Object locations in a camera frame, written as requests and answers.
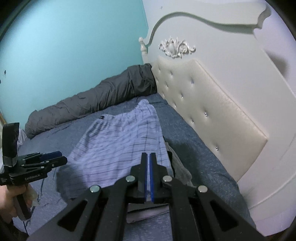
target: screw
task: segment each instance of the screw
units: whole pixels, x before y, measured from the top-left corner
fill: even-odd
[[[92,185],[89,190],[94,193],[100,191],[100,187],[98,185]]]
[[[207,192],[207,187],[204,185],[200,185],[197,189],[199,190],[199,192],[202,192],[202,193]]]
[[[163,176],[163,181],[165,181],[166,183],[169,183],[173,180],[173,178],[171,176]]]
[[[133,182],[135,179],[136,179],[136,178],[135,178],[134,176],[132,176],[132,175],[129,175],[129,176],[126,177],[126,181],[127,181],[128,183]]]

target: bed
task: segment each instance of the bed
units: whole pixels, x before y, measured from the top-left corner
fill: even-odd
[[[262,227],[263,220],[291,208],[296,197],[296,98],[253,35],[270,9],[257,2],[187,3],[163,4],[147,38],[139,39],[158,91],[145,98],[193,184],[207,185],[249,223]],[[60,150],[68,155],[92,121],[103,113],[130,111],[141,98],[41,133],[25,141],[20,154]],[[66,206],[55,191],[55,171],[32,185],[41,205],[27,222],[29,234]],[[154,237],[171,240],[168,214],[127,225],[125,239],[148,238],[147,224]],[[19,220],[15,225],[23,230]],[[283,228],[259,231],[269,235]]]

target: bed post finial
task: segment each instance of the bed post finial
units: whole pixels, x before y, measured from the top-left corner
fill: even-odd
[[[143,63],[148,63],[148,53],[147,53],[147,48],[144,44],[144,39],[142,37],[139,37],[139,43],[141,45],[141,53],[142,53],[142,59]]]

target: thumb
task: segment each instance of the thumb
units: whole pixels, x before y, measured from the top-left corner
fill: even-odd
[[[7,186],[7,195],[11,198],[16,197],[17,195],[23,194],[26,191],[26,186],[12,186],[8,185]]]

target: carved floral ornament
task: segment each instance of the carved floral ornament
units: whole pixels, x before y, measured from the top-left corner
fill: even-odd
[[[192,54],[196,51],[195,46],[191,48],[185,40],[179,41],[178,37],[176,39],[170,37],[168,40],[161,41],[159,49],[172,58],[182,58],[182,55]]]

